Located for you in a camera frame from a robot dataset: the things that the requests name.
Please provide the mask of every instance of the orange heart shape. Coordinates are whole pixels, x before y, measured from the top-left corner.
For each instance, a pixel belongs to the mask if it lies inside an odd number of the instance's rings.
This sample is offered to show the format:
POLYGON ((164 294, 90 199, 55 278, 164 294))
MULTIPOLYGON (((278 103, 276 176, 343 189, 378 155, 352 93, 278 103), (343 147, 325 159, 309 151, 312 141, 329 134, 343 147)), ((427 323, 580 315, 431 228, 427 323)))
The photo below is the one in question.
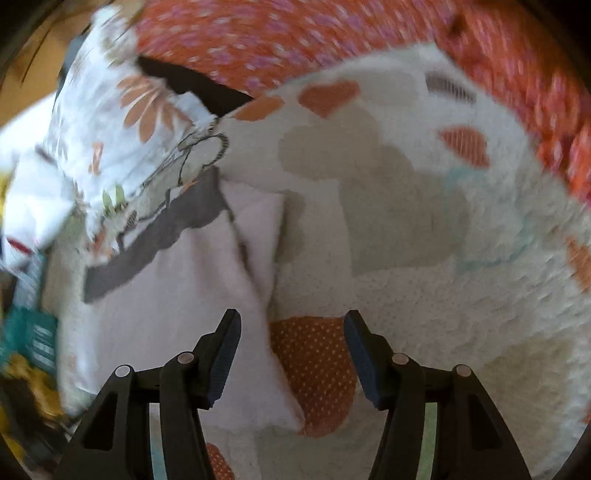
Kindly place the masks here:
POLYGON ((244 122, 256 122, 257 120, 267 118, 273 112, 281 109, 283 105, 285 105, 285 102, 280 96, 261 96, 240 108, 240 110, 234 114, 234 118, 244 122))
POLYGON ((357 82, 341 80, 332 85, 306 87, 298 97, 299 104, 321 118, 328 118, 333 112, 356 98, 361 92, 357 82))

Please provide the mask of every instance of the pillowcase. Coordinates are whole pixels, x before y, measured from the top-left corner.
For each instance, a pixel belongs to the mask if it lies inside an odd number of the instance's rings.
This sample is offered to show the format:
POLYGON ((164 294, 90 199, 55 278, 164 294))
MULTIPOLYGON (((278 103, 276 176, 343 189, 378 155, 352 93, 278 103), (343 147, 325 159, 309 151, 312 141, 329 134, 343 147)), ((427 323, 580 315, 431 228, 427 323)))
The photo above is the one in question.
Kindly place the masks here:
POLYGON ((96 392, 122 364, 136 371, 164 365, 235 308, 242 336, 222 398, 200 411, 202 424, 299 430, 301 408, 271 351, 266 315, 283 198, 232 183, 225 191, 239 207, 232 214, 217 170, 208 168, 129 248, 87 270, 84 301, 92 312, 77 332, 86 377, 79 386, 96 392))
POLYGON ((106 7, 68 71, 43 148, 74 181, 94 238, 103 214, 124 208, 193 131, 213 120, 192 94, 176 96, 135 64, 136 37, 106 7), (187 111, 183 105, 189 104, 187 111))

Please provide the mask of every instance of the yellow fabric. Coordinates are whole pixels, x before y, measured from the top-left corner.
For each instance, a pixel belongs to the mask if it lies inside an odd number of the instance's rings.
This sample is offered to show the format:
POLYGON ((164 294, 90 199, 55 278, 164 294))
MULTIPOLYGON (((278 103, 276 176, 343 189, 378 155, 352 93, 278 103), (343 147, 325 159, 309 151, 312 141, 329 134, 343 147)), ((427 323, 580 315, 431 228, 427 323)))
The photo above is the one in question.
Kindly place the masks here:
POLYGON ((27 359, 18 353, 13 353, 10 364, 5 368, 5 373, 10 377, 24 378, 29 384, 29 389, 35 397, 37 410, 47 420, 58 420, 64 416, 60 405, 60 395, 54 388, 54 381, 44 371, 37 367, 31 368, 27 359))
POLYGON ((0 172, 0 220, 4 218, 4 200, 6 199, 11 177, 11 172, 0 172))
POLYGON ((8 419, 4 413, 4 409, 0 405, 0 434, 4 437, 4 441, 8 445, 8 449, 22 463, 25 456, 25 450, 21 445, 8 436, 8 419))

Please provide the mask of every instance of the bedsheet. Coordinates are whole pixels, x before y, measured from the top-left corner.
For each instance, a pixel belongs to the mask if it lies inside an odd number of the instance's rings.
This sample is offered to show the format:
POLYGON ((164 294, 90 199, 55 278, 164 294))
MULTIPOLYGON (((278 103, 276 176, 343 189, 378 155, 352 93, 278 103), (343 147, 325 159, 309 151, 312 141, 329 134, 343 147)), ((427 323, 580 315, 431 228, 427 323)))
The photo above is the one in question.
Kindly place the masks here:
MULTIPOLYGON (((229 140, 217 162, 225 177, 286 196, 269 331, 306 423, 299 434, 204 428, 217 478, 368 477, 385 416, 348 357, 349 309, 421 365, 470 365, 532 474, 549 478, 590 398, 591 215, 533 161, 514 113, 423 44, 287 83, 218 130, 229 140)), ((195 146, 187 178, 217 148, 195 146)), ((176 175, 171 167, 139 201, 157 205, 153 189, 176 175)), ((86 315, 65 287, 81 282, 75 226, 56 244, 43 298, 62 321, 70 407, 81 400, 72 342, 86 315)))

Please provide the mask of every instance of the orange flower print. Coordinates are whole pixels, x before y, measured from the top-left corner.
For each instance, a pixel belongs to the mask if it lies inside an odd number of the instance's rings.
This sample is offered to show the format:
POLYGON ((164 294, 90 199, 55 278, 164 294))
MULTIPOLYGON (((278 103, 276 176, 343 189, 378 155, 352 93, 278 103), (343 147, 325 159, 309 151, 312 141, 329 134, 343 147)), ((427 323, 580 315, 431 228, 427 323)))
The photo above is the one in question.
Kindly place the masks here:
POLYGON ((103 156, 103 142, 95 142, 92 144, 92 163, 88 167, 88 173, 92 173, 93 176, 98 177, 100 175, 100 158, 103 156))
POLYGON ((143 143, 154 135, 158 117, 170 131, 174 130, 173 118, 187 125, 192 123, 187 115, 168 101, 169 92, 165 86, 148 77, 132 75, 121 80, 117 88, 123 90, 122 107, 135 102, 125 116, 124 127, 130 128, 139 122, 139 139, 143 143))
POLYGON ((93 257, 98 257, 102 251, 103 244, 105 243, 105 239, 107 237, 107 230, 103 225, 100 228, 99 233, 96 234, 95 241, 92 243, 88 243, 86 245, 86 249, 93 257))

